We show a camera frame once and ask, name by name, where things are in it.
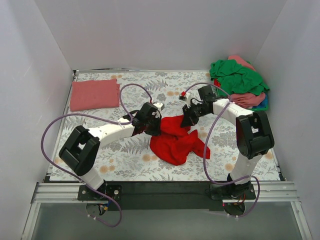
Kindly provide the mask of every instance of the blue cloth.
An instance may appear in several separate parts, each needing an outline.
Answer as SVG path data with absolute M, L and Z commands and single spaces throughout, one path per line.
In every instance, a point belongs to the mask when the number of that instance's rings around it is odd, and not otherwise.
M 265 98 L 258 106 L 253 106 L 253 109 L 264 109 L 268 106 L 268 95 L 265 94 Z

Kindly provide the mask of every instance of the white wall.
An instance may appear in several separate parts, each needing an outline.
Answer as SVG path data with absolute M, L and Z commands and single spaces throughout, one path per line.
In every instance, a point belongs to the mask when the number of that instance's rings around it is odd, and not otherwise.
M 0 239 L 17 240 L 48 167 L 41 135 L 63 112 L 72 71 L 33 0 L 1 1 L 0 22 Z
M 286 0 L 35 0 L 73 70 L 253 61 Z
M 270 91 L 275 153 L 296 184 L 313 239 L 320 239 L 320 2 L 288 0 L 254 67 Z

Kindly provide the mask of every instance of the stack of cloth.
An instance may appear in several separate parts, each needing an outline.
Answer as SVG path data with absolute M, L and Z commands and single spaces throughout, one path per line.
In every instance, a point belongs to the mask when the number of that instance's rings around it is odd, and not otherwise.
M 70 99 L 70 110 L 118 108 L 120 84 L 117 79 L 74 81 Z
M 187 161 L 190 152 L 204 157 L 205 144 L 198 138 L 198 131 L 188 133 L 191 127 L 180 127 L 184 116 L 164 117 L 161 120 L 161 135 L 152 136 L 150 149 L 158 158 L 175 166 Z M 210 159 L 210 149 L 206 148 L 206 159 Z
M 268 105 L 266 92 L 269 90 L 255 68 L 238 55 L 228 60 L 218 60 L 211 64 L 210 76 L 214 84 L 228 94 L 237 105 L 245 109 L 265 108 Z M 226 96 L 217 89 L 219 96 Z

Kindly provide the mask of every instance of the floral pattern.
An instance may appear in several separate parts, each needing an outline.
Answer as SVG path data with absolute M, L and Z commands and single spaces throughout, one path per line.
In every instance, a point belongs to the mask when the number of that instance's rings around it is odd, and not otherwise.
M 206 71 L 128 71 L 121 74 L 114 72 L 80 73 L 77 81 L 99 81 L 112 78 L 117 78 L 121 87 L 128 83 L 137 83 L 148 89 L 155 101 L 164 103 L 165 108 L 161 113 L 162 117 L 182 115 L 184 103 L 178 100 L 178 95 L 191 84 L 210 81 L 210 75 Z M 198 96 L 198 87 L 190 90 L 195 97 Z M 124 89 L 122 99 L 130 111 L 140 109 L 143 102 L 149 101 L 148 95 L 136 86 Z M 81 111 L 81 113 L 113 121 L 125 115 L 121 107 L 90 109 Z M 198 124 L 191 130 L 197 129 L 199 138 L 205 141 L 215 117 L 215 115 L 201 117 Z M 67 117 L 63 121 L 63 130 L 58 139 L 58 152 L 71 131 L 78 125 L 92 128 L 102 126 L 104 123 L 81 116 Z M 150 138 L 151 136 L 143 133 L 110 143 L 98 151 L 94 167 L 106 181 L 207 181 L 201 157 L 192 152 L 188 155 L 185 164 L 171 165 L 159 159 L 150 150 Z M 211 158 L 206 161 L 209 175 L 215 180 L 226 180 L 228 173 L 235 166 L 239 153 L 235 127 L 230 122 L 220 119 L 212 132 L 208 146 L 211 150 Z M 55 162 L 59 166 L 70 170 L 59 159 L 58 153 L 56 155 Z M 280 180 L 271 151 L 258 162 L 253 174 L 260 180 Z M 53 167 L 50 180 L 70 181 L 73 180 L 73 177 Z

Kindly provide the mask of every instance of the pink cloth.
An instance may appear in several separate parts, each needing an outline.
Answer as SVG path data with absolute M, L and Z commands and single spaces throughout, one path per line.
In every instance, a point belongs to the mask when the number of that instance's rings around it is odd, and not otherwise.
M 249 108 L 258 106 L 266 98 L 266 94 L 262 92 L 259 96 L 256 96 L 250 92 L 244 94 L 234 93 L 231 94 L 232 101 L 242 108 Z
M 242 66 L 249 68 L 253 71 L 256 72 L 255 68 L 248 62 L 246 62 L 245 60 L 243 60 L 240 56 L 238 55 L 231 55 L 228 57 L 228 60 L 234 59 L 236 61 L 237 64 L 241 64 Z
M 70 99 L 70 110 L 119 107 L 120 85 L 117 79 L 74 81 Z

